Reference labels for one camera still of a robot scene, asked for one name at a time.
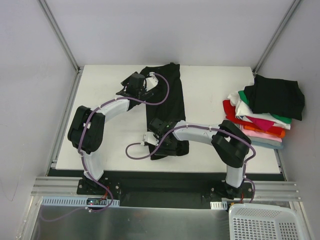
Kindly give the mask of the grey t-shirt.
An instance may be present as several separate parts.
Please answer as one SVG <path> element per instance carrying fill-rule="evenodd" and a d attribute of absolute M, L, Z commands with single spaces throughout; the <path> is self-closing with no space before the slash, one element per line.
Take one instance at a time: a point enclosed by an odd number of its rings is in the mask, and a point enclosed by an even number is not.
<path fill-rule="evenodd" d="M 281 142 L 269 140 L 269 139 L 264 139 L 264 138 L 259 138 L 259 137 L 250 137 L 249 139 L 251 140 L 251 142 L 255 141 L 255 142 L 261 142 L 261 143 L 267 143 L 267 144 L 274 145 L 274 146 L 283 145 Z"/>

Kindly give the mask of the magenta t-shirt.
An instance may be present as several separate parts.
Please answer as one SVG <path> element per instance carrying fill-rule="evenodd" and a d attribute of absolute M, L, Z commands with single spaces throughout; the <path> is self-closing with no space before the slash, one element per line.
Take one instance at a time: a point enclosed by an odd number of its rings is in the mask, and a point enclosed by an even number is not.
<path fill-rule="evenodd" d="M 251 116 L 247 116 L 246 118 L 265 132 L 267 132 L 274 125 L 274 122 L 270 120 L 255 118 Z"/>

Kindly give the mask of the black folded t-shirt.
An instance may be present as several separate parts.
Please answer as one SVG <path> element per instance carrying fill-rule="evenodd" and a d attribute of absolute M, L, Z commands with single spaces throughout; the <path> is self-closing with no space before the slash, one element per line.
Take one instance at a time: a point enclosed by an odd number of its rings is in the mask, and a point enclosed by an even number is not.
<path fill-rule="evenodd" d="M 254 114 L 271 114 L 301 121 L 305 95 L 297 81 L 256 75 L 243 90 Z"/>

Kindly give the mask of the aluminium frame post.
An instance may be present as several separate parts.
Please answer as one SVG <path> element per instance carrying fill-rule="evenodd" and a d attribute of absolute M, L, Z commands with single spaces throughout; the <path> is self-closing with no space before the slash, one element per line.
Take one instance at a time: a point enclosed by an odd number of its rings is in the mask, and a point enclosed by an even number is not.
<path fill-rule="evenodd" d="M 268 59 L 269 55 L 271 54 L 272 50 L 276 46 L 278 40 L 280 39 L 281 35 L 284 33 L 286 27 L 289 25 L 291 19 L 297 12 L 298 8 L 302 4 L 302 0 L 293 0 L 288 9 L 286 10 L 283 18 L 279 22 L 279 25 L 277 26 L 275 32 L 273 33 L 272 37 L 270 38 L 268 44 L 266 45 L 262 55 L 260 56 L 257 64 L 252 69 L 252 73 L 255 76 L 262 66 L 265 64 L 266 60 Z"/>
<path fill-rule="evenodd" d="M 52 28 L 59 44 L 61 45 L 68 61 L 70 62 L 72 68 L 75 70 L 76 73 L 79 73 L 81 70 L 81 67 L 79 66 L 74 54 L 72 53 L 72 50 L 70 46 L 68 45 L 63 32 L 61 31 L 61 28 L 46 0 L 37 0 L 37 3 L 39 4 L 41 10 L 43 11 L 44 16 L 46 17 L 50 27 Z"/>

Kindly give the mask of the red t-shirt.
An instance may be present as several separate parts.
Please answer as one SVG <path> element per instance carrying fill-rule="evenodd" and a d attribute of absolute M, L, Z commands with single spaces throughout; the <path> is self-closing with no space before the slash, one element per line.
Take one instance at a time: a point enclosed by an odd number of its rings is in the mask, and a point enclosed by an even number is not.
<path fill-rule="evenodd" d="M 224 112 L 225 112 L 225 117 L 226 117 L 227 120 L 233 122 L 234 124 L 238 124 L 238 125 L 241 125 L 241 126 L 251 126 L 253 128 L 260 129 L 259 127 L 257 127 L 252 122 L 248 122 L 248 121 L 244 121 L 244 120 L 236 118 L 236 112 L 235 112 L 236 107 L 231 105 L 230 100 L 224 100 L 222 102 L 222 105 L 223 105 L 223 109 L 224 109 Z M 271 131 L 276 131 L 276 130 L 284 130 L 284 129 L 280 128 L 280 127 L 272 126 L 268 131 L 271 132 Z"/>

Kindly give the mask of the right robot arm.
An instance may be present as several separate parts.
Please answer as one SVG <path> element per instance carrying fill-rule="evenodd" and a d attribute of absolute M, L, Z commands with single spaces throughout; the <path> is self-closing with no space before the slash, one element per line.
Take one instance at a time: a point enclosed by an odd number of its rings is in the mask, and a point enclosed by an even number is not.
<path fill-rule="evenodd" d="M 245 158 L 251 148 L 251 140 L 231 121 L 223 120 L 218 125 L 205 125 L 181 121 L 153 119 L 143 142 L 153 146 L 155 156 L 184 156 L 187 143 L 197 142 L 214 147 L 218 156 L 226 164 L 224 183 L 214 187 L 216 193 L 233 200 L 243 191 Z"/>

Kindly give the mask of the white t-shirt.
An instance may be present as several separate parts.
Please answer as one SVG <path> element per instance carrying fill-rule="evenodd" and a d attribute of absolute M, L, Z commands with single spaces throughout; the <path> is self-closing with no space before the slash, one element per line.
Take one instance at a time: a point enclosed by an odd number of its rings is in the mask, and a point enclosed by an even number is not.
<path fill-rule="evenodd" d="M 244 101 L 241 100 L 238 92 L 230 93 L 227 98 L 230 100 L 231 105 L 235 107 L 235 115 L 237 117 L 246 116 L 247 118 L 253 117 L 256 119 L 267 120 L 267 121 L 273 122 L 275 127 L 281 127 L 286 130 L 291 129 L 290 123 L 285 123 L 277 118 L 274 118 L 269 113 L 262 113 L 262 114 L 253 113 L 252 110 L 249 108 L 249 106 Z"/>

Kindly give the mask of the aluminium front rail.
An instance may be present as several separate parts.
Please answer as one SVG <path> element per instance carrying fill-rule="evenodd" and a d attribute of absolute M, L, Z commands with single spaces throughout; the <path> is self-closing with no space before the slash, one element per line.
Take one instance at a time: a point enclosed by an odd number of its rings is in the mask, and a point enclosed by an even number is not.
<path fill-rule="evenodd" d="M 75 196 L 79 177 L 37 177 L 31 190 L 32 196 Z M 300 202 L 301 193 L 292 181 L 255 181 L 256 201 Z"/>

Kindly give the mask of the black printed t-shirt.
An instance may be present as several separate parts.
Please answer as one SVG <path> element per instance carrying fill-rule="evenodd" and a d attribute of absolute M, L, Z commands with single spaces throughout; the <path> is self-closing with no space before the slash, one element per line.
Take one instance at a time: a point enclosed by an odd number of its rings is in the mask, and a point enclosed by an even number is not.
<path fill-rule="evenodd" d="M 169 94 L 166 101 L 160 105 L 152 106 L 146 105 L 146 121 L 147 121 L 147 131 L 149 123 L 154 119 L 158 118 L 162 121 L 181 121 L 186 120 L 184 96 L 182 81 L 180 79 L 180 64 L 175 64 L 173 62 L 162 65 L 162 66 L 146 66 L 140 71 L 140 74 L 145 77 L 150 73 L 154 72 L 162 75 L 169 84 Z M 147 100 L 149 103 L 161 102 L 167 94 L 167 84 L 160 77 L 158 85 L 156 86 L 158 93 L 155 93 L 151 98 Z M 177 156 L 184 156 L 189 153 L 190 144 L 189 141 L 178 141 Z M 150 157 L 152 161 L 163 159 L 165 156 L 154 156 Z"/>

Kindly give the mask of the pink t-shirt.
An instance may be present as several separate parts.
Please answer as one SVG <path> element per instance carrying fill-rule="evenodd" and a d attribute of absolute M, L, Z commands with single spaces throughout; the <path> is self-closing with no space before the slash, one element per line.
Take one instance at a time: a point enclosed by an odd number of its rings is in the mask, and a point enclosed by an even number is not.
<path fill-rule="evenodd" d="M 248 129 L 244 129 L 243 127 L 241 128 L 241 130 L 248 137 L 268 139 L 268 140 L 273 140 L 273 141 L 277 141 L 280 143 L 282 142 L 282 139 L 278 136 L 275 136 L 275 135 L 271 135 L 271 134 L 264 133 L 264 132 L 258 132 L 258 131 L 254 131 L 254 130 L 248 130 Z"/>

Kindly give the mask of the left aluminium frame post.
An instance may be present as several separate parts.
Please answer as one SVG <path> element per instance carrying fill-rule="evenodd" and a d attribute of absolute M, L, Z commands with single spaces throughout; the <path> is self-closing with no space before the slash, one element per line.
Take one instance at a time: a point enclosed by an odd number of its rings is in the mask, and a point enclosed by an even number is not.
<path fill-rule="evenodd" d="M 81 67 L 79 66 L 74 54 L 72 53 L 72 50 L 70 46 L 68 45 L 63 32 L 61 31 L 61 28 L 46 0 L 37 0 L 37 3 L 39 4 L 41 10 L 43 11 L 44 16 L 46 17 L 50 27 L 52 28 L 59 44 L 61 45 L 68 61 L 70 62 L 72 68 L 75 70 L 76 73 L 79 73 L 81 70 Z"/>

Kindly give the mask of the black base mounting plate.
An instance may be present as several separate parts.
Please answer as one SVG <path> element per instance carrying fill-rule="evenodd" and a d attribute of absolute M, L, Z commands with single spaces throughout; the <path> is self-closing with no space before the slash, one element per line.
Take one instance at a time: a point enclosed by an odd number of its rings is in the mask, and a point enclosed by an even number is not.
<path fill-rule="evenodd" d="M 79 177 L 78 195 L 108 196 L 122 207 L 197 209 L 210 208 L 222 199 L 226 174 L 222 172 L 105 171 L 98 183 L 81 170 L 50 169 L 50 177 Z"/>

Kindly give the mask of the right aluminium frame post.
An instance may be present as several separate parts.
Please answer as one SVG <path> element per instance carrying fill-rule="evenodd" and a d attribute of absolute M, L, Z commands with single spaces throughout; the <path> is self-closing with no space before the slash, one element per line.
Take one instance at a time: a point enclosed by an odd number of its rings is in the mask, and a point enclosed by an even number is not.
<path fill-rule="evenodd" d="M 272 50 L 276 46 L 278 40 L 280 39 L 281 35 L 284 33 L 286 27 L 289 25 L 291 19 L 297 12 L 298 8 L 302 4 L 302 0 L 293 0 L 288 9 L 286 10 L 283 18 L 279 22 L 279 25 L 277 26 L 275 32 L 273 33 L 272 37 L 270 38 L 268 44 L 266 45 L 262 55 L 260 56 L 257 64 L 252 69 L 252 73 L 255 76 L 262 66 L 265 64 L 266 60 L 268 59 L 269 55 L 271 54 Z"/>

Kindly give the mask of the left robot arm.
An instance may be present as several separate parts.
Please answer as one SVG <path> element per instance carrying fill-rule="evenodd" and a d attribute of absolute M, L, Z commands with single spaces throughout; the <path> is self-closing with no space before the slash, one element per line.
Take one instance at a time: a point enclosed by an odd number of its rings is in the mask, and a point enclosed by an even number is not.
<path fill-rule="evenodd" d="M 158 83 L 153 72 L 147 76 L 134 72 L 121 83 L 123 88 L 111 100 L 93 108 L 81 105 L 76 109 L 67 139 L 81 157 L 84 176 L 90 180 L 88 188 L 94 194 L 99 195 L 106 189 L 106 182 L 101 179 L 103 164 L 97 156 L 103 142 L 105 123 L 137 105 L 149 105 Z"/>

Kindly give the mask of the white plastic basket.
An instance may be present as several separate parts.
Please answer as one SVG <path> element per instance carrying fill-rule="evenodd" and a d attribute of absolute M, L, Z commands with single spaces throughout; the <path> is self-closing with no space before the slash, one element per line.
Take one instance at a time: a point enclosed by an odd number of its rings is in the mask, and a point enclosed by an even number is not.
<path fill-rule="evenodd" d="M 286 207 L 237 203 L 228 211 L 231 240 L 303 240 L 297 214 Z"/>

